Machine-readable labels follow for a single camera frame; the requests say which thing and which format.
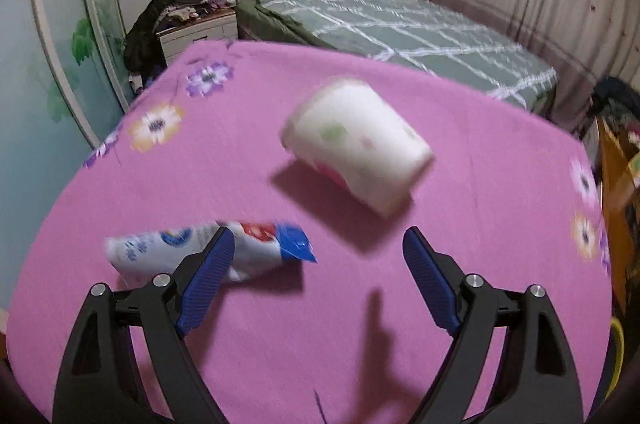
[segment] yellow curved object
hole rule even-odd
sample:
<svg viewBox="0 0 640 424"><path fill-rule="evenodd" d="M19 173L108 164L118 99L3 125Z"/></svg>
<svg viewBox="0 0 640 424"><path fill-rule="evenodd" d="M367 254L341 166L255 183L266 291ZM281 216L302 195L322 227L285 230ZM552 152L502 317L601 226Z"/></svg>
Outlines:
<svg viewBox="0 0 640 424"><path fill-rule="evenodd" d="M620 371L622 370L622 360L625 357L625 335L622 331L622 324L618 318L611 318L611 330L613 331L613 338L616 342L616 364L613 368L613 376L607 389L607 398L620 380Z"/></svg>

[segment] white cup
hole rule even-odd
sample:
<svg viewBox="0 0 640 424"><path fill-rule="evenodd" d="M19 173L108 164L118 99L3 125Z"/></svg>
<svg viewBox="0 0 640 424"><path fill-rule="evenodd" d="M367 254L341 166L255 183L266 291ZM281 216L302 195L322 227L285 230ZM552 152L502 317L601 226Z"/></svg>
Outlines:
<svg viewBox="0 0 640 424"><path fill-rule="evenodd" d="M364 81L339 78L289 116L282 146L382 217L410 196L433 152Z"/></svg>

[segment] pink tablecloth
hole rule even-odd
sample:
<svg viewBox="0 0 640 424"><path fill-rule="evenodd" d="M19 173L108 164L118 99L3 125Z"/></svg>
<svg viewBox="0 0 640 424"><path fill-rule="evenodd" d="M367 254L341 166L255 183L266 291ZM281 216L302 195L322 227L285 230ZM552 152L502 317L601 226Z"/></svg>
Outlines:
<svg viewBox="0 0 640 424"><path fill-rule="evenodd" d="M221 63L222 88L208 96L188 80L203 60ZM280 147L287 115L338 75L368 81L435 152L413 204L392 220L381 221ZM152 122L162 144L146 136ZM414 224L436 250L495 287L547 288L590 406L609 334L603 223L584 150L542 119L355 56L200 43L140 97L88 165L44 222L10 309L15 376L46 415L86 292L97 281L122 287L106 261L105 237L215 219L298 223L318 257L316 265L225 290L189 336L233 424L320 422L314 391L331 423L410 417L450 344L402 259L402 233ZM150 398L162 409L140 332L134 341ZM483 407L499 350L494 342L471 412Z"/></svg>

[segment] silver bolt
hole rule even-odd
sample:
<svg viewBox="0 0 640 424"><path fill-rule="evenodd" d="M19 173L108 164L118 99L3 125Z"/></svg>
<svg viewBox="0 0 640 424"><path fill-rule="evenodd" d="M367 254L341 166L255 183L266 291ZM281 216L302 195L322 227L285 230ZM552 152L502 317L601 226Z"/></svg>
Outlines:
<svg viewBox="0 0 640 424"><path fill-rule="evenodd" d="M482 285L484 285L484 278L479 274L469 274L466 277L466 282L471 287L482 287Z"/></svg>
<svg viewBox="0 0 640 424"><path fill-rule="evenodd" d="M162 273L162 274L158 274L154 278L154 285L156 287L166 287L167 285L169 285L170 281L171 281L171 276L169 276L168 274Z"/></svg>
<svg viewBox="0 0 640 424"><path fill-rule="evenodd" d="M107 290L107 286L104 283L96 283L91 287L91 296L102 296Z"/></svg>
<svg viewBox="0 0 640 424"><path fill-rule="evenodd" d="M543 298L546 295L546 290L542 285L532 285L529 290L536 298Z"/></svg>

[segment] white nightstand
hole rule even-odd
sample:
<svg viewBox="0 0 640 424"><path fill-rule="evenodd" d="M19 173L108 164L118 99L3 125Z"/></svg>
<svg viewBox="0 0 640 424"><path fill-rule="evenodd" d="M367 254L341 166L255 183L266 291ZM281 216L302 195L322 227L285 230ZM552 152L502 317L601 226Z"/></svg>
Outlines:
<svg viewBox="0 0 640 424"><path fill-rule="evenodd" d="M184 26L172 27L158 33L166 64L171 62L188 46L198 40L238 39L236 12L231 9L216 11Z"/></svg>

